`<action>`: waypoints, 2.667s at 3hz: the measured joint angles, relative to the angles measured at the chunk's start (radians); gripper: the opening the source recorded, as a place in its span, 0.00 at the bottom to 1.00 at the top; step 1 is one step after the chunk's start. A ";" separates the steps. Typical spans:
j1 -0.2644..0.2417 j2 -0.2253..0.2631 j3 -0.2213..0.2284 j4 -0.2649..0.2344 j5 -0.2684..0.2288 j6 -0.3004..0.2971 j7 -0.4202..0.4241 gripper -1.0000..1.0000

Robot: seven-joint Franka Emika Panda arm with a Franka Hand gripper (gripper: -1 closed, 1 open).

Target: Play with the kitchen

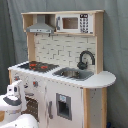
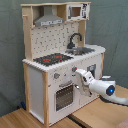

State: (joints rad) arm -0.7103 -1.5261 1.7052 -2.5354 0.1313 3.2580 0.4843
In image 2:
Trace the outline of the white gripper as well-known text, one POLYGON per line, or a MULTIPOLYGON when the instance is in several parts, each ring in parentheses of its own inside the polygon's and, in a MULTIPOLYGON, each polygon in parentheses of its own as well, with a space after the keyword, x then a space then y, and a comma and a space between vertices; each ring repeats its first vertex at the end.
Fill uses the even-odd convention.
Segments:
POLYGON ((79 87, 79 91, 82 95, 91 96, 92 93, 89 89, 89 84, 94 79, 93 75, 90 71, 86 71, 84 69, 77 69, 75 71, 75 75, 77 78, 77 85, 79 87))

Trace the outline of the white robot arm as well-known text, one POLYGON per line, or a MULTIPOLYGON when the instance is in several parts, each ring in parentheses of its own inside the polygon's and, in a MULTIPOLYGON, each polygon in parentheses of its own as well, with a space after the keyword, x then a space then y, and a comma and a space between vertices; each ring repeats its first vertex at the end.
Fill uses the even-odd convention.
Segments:
POLYGON ((110 76, 103 76, 100 80, 96 80, 90 71, 84 69, 77 69, 75 75, 82 95, 90 96, 92 92, 95 92, 105 102, 128 106, 128 98, 115 95, 116 82, 111 80, 110 76))

